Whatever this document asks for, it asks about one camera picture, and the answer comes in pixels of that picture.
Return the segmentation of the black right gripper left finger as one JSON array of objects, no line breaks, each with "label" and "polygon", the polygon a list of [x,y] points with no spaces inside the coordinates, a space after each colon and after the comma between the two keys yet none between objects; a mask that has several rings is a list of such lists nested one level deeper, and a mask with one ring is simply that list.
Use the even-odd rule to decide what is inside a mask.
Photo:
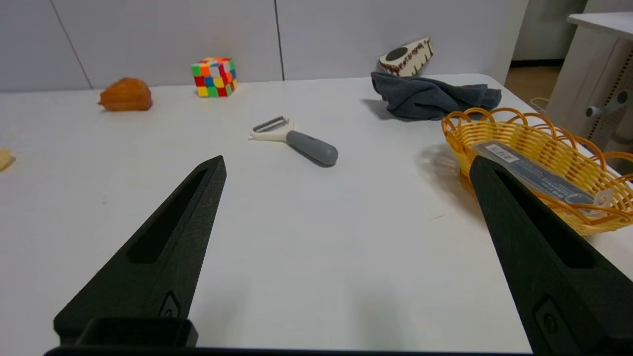
[{"label": "black right gripper left finger", "polygon": [[62,346],[191,346],[188,313],[226,180],[198,165],[54,318]]}]

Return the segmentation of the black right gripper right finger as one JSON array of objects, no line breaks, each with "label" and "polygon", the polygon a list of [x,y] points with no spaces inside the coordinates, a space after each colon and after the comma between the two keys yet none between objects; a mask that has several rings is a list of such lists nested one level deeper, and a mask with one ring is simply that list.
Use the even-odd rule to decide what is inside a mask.
[{"label": "black right gripper right finger", "polygon": [[534,353],[631,353],[633,284],[502,165],[469,178]]}]

